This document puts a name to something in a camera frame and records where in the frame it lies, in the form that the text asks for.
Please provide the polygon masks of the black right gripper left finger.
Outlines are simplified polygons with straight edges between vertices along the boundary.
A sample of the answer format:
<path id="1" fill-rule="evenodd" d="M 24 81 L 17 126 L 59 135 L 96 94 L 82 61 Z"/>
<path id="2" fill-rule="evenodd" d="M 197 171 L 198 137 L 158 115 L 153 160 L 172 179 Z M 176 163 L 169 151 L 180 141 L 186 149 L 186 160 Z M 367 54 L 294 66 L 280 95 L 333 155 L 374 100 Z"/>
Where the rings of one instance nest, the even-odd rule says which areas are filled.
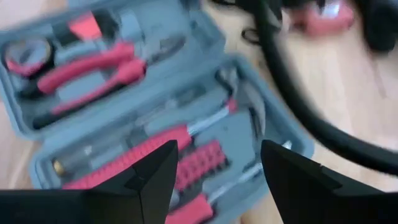
<path id="1" fill-rule="evenodd" d="M 95 187 L 96 223 L 164 223 L 178 162 L 171 140 Z"/>

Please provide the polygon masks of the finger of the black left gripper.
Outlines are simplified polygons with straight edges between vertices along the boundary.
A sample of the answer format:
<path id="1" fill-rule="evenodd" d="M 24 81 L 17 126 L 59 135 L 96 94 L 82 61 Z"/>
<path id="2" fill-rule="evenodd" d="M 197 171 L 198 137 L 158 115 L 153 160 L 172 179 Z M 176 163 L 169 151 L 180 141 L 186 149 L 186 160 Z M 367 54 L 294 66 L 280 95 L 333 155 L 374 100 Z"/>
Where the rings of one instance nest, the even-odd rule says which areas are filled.
<path id="1" fill-rule="evenodd" d="M 375 52 L 390 52 L 397 40 L 397 0 L 358 0 L 363 35 Z"/>

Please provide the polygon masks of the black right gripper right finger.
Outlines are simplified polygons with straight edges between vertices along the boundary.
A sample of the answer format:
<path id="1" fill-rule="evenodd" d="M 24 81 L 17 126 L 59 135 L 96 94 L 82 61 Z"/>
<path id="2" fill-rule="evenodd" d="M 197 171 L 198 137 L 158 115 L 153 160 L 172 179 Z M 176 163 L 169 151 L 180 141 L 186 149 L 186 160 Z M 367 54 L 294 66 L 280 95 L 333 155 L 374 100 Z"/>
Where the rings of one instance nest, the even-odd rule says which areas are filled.
<path id="1" fill-rule="evenodd" d="M 335 172 L 270 140 L 261 159 L 284 223 L 372 224 L 383 222 L 382 192 Z"/>

